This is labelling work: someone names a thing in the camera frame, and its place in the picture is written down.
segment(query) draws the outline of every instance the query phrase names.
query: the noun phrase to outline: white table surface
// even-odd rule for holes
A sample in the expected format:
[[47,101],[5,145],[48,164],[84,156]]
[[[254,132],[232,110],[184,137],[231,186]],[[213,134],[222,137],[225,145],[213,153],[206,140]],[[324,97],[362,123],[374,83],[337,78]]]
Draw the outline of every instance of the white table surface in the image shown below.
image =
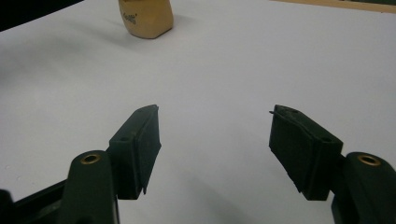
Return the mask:
[[268,147],[275,104],[396,166],[396,15],[266,0],[172,0],[175,27],[129,35],[86,0],[0,33],[0,188],[67,177],[139,107],[160,107],[148,194],[121,223],[333,223]]

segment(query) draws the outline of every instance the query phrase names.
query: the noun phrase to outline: bottle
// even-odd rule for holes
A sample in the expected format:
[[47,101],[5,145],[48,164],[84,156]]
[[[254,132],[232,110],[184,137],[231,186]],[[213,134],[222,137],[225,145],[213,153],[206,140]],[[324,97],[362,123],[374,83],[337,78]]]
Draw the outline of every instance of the bottle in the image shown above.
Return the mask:
[[169,0],[119,0],[119,5],[122,20],[131,35],[153,39],[173,27]]

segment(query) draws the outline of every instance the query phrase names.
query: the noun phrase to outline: white surface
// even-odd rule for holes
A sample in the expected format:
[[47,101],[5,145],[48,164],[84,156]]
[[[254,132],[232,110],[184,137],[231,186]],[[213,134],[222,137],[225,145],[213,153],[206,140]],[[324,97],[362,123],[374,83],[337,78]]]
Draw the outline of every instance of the white surface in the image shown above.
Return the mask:
[[263,0],[173,0],[155,40],[117,1],[86,0],[0,33],[0,188],[18,200],[160,107],[160,151],[121,223],[333,223],[271,153],[275,104],[396,165],[396,15]]

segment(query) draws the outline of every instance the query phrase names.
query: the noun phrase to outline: brass insert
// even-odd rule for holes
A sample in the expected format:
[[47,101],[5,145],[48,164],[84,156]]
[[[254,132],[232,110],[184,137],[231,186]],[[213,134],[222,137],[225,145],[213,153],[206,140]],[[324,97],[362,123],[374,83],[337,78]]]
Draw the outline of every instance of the brass insert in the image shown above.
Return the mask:
[[99,160],[100,160],[99,154],[89,154],[81,159],[81,163],[84,165],[89,165],[89,164],[96,163]]
[[359,161],[361,161],[367,165],[371,165],[371,166],[381,165],[381,161],[379,161],[377,158],[369,156],[369,155],[359,155],[358,159],[359,159]]

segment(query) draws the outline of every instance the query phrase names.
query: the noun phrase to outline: wooden edge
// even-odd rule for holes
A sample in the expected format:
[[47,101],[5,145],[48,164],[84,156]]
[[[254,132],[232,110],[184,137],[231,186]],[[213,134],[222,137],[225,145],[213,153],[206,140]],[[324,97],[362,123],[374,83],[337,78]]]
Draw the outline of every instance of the wooden edge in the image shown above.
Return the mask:
[[396,13],[396,6],[339,0],[270,0],[276,2],[300,3],[322,7],[341,7],[366,11]]

